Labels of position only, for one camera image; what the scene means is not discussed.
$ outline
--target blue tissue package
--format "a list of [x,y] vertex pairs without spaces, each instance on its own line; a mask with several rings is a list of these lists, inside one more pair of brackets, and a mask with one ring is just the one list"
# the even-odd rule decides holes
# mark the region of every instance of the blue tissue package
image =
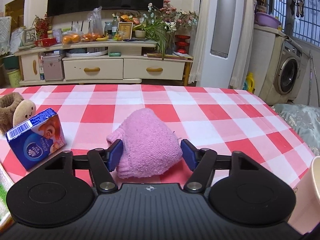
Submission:
[[59,117],[51,108],[7,131],[5,136],[26,170],[66,144]]

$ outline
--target table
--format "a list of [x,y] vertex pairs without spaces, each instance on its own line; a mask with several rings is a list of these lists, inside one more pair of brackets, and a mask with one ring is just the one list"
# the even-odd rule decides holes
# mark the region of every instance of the table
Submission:
[[[63,85],[0,89],[0,95],[19,92],[32,100],[37,112],[49,107],[60,118],[67,145],[74,155],[107,147],[106,136],[133,111],[151,108],[179,139],[221,155],[240,150],[294,187],[308,170],[313,153],[302,139],[261,99],[243,90],[153,85]],[[28,172],[4,137],[0,161],[14,182]],[[118,184],[116,172],[112,173]],[[181,160],[165,174],[126,182],[182,186],[191,171]],[[76,176],[91,183],[88,171]],[[212,183],[228,176],[217,171]]]

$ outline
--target tv stand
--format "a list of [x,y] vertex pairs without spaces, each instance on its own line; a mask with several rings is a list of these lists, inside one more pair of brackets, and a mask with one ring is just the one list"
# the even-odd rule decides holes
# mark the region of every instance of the tv stand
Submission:
[[[107,47],[108,52],[121,52],[121,57],[65,57],[64,80],[40,80],[39,54],[73,48]],[[154,41],[82,42],[35,47],[15,53],[19,57],[22,80],[20,85],[53,85],[71,83],[141,83],[142,79],[183,80],[188,85],[191,60],[142,56],[142,48],[155,48]]]

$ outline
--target white curtain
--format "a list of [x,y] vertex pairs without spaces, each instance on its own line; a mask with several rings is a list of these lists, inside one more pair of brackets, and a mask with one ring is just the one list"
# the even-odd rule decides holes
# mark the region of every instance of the white curtain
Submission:
[[208,28],[208,15],[209,15],[210,0],[201,0],[200,4],[200,14],[199,22],[196,33],[196,40],[194,44],[193,54],[193,64],[189,76],[188,83],[198,81],[201,76],[203,61],[204,61],[204,52],[205,52],[205,43],[207,37],[207,28]]
[[243,88],[244,76],[247,75],[252,48],[255,5],[256,0],[247,0],[236,62],[230,81],[230,86],[234,89]]

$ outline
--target barcode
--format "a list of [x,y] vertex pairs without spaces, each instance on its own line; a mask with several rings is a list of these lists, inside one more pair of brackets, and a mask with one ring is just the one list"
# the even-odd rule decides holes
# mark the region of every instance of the barcode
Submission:
[[10,131],[7,132],[8,140],[11,140],[14,137],[22,134],[24,131],[30,129],[32,127],[32,123],[30,120],[26,120],[25,122],[19,124],[18,126],[12,128]]

